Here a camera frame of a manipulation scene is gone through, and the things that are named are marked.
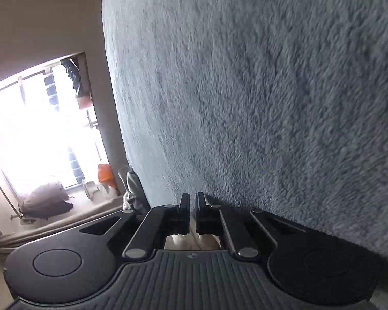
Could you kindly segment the dark clothes pile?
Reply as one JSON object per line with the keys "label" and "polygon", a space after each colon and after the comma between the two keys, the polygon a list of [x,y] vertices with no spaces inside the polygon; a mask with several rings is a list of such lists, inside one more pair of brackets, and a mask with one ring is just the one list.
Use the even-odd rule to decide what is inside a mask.
{"label": "dark clothes pile", "polygon": [[151,206],[148,203],[140,179],[134,170],[125,165],[118,171],[118,176],[126,190],[123,195],[122,209],[132,209],[142,214],[148,213]]}

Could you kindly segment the white sweatshirt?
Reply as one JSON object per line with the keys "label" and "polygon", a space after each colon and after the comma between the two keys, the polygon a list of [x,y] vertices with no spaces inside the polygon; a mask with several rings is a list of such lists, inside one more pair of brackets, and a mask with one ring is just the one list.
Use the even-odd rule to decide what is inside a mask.
{"label": "white sweatshirt", "polygon": [[172,234],[166,238],[164,249],[172,251],[210,251],[221,248],[218,237],[211,234],[198,234],[195,218],[190,217],[190,228],[186,235]]}

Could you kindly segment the orange bag on sill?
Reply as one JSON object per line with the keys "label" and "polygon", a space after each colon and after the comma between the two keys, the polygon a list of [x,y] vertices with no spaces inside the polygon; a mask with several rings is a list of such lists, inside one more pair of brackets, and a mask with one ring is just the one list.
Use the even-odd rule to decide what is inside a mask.
{"label": "orange bag on sill", "polygon": [[113,172],[110,168],[110,164],[100,164],[97,167],[97,175],[98,175],[98,181],[101,184],[108,185],[112,188],[117,189],[117,183],[115,180],[115,176],[113,175]]}

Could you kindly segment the grey-blue fleece bed blanket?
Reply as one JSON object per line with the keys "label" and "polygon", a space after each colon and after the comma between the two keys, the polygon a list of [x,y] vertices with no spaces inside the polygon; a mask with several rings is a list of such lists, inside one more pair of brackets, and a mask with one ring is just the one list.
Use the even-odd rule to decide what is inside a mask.
{"label": "grey-blue fleece bed blanket", "polygon": [[388,258],[388,0],[102,0],[152,205],[205,192]]}

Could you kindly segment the grey bag on sill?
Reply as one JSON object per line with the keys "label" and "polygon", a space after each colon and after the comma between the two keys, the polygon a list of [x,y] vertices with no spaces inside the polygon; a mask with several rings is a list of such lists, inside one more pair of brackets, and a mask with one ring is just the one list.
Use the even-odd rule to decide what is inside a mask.
{"label": "grey bag on sill", "polygon": [[69,195],[60,183],[42,185],[20,198],[19,210],[32,218],[50,218],[68,213],[73,204],[68,202]]}

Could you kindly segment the bright window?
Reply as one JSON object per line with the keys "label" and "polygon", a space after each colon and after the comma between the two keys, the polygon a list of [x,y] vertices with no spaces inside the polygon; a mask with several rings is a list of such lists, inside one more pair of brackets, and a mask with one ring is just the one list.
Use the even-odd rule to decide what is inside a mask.
{"label": "bright window", "polygon": [[74,192],[108,193],[97,175],[105,163],[85,54],[0,82],[0,172],[18,218],[32,218],[20,212],[20,198],[48,183],[62,184],[72,204]]}

